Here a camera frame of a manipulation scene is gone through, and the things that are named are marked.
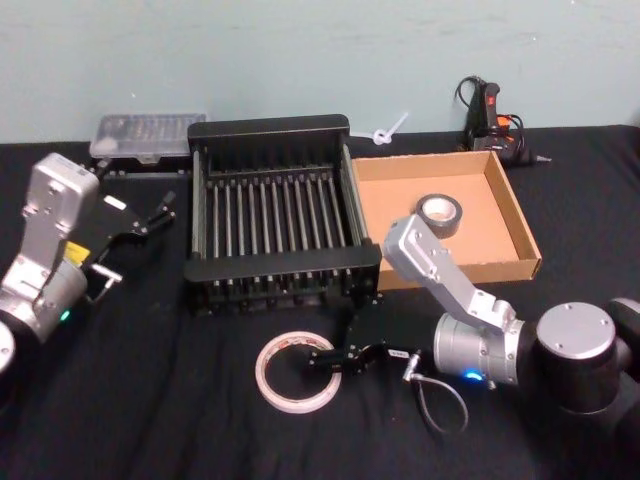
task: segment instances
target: cable connector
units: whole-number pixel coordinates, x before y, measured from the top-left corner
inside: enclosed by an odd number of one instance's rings
[[[404,373],[402,374],[402,380],[409,383],[412,380],[413,374],[418,368],[418,364],[420,363],[420,350],[409,357],[409,362],[407,363],[407,368],[404,369]]]

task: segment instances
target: clear tape roll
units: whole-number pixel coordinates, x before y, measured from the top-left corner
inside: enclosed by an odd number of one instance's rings
[[[294,346],[308,345],[318,350],[333,350],[329,340],[311,332],[284,333],[267,343],[256,361],[256,382],[260,393],[271,406],[285,413],[303,414],[314,412],[331,401],[338,392],[342,374],[335,372],[327,386],[312,397],[304,399],[286,398],[276,393],[267,383],[267,365],[280,350]]]

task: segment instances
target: roll of tape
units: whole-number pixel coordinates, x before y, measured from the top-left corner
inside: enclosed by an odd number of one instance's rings
[[[458,231],[462,206],[455,198],[442,193],[426,195],[418,201],[416,214],[438,238],[448,238]]]
[[[267,402],[282,412],[294,414],[314,412],[329,403],[338,392],[342,374],[335,372],[327,386],[309,398],[297,400],[276,393],[267,383],[267,365],[276,353],[293,345],[308,345],[318,350],[333,350],[333,345],[329,340],[315,333],[289,332],[274,338],[264,346],[256,361],[258,389]]]

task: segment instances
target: silver metal cylinder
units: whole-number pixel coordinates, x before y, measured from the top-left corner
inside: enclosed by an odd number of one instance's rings
[[[481,375],[486,381],[517,385],[518,341],[524,322],[514,320],[504,334],[482,331],[442,316],[436,328],[434,360],[442,373]]]
[[[84,273],[66,259],[63,260],[34,306],[35,317],[25,323],[44,343],[60,324],[64,311],[71,308],[86,289]]]
[[[11,330],[0,323],[0,375],[2,375],[11,365],[16,354],[16,342]]]

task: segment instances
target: cardboard box tray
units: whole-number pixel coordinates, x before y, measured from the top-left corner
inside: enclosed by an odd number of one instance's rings
[[[424,195],[444,193],[463,210],[458,232],[442,243],[474,283],[532,279],[541,255],[493,152],[354,160],[369,236],[382,244],[394,220],[413,213]],[[380,290],[410,288],[382,261]]]

